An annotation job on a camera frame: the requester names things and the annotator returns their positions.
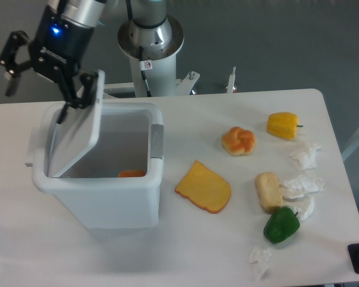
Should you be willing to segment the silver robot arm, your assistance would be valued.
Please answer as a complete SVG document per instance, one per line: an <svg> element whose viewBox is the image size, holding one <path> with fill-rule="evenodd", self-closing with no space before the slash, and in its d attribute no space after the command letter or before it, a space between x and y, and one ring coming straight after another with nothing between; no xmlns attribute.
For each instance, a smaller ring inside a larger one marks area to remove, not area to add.
<svg viewBox="0 0 359 287"><path fill-rule="evenodd" d="M86 72L82 58L105 10L105 1L49 1L34 39L22 30L11 32L0 54L12 96L22 72L32 69L56 83L68 109L93 104L100 74ZM137 97L174 96L176 55L184 42L179 22L167 14L165 1L127 1L128 19L118 31L118 44L130 60Z"/></svg>

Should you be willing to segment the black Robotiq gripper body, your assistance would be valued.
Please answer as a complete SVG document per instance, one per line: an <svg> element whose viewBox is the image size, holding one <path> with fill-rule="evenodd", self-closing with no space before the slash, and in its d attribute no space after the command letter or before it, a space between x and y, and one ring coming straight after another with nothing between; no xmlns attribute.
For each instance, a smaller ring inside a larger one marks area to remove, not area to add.
<svg viewBox="0 0 359 287"><path fill-rule="evenodd" d="M77 26L57 17L47 5L35 38L28 45L32 69L55 83L60 81L58 72L65 81L72 81L78 75L93 32L94 28Z"/></svg>

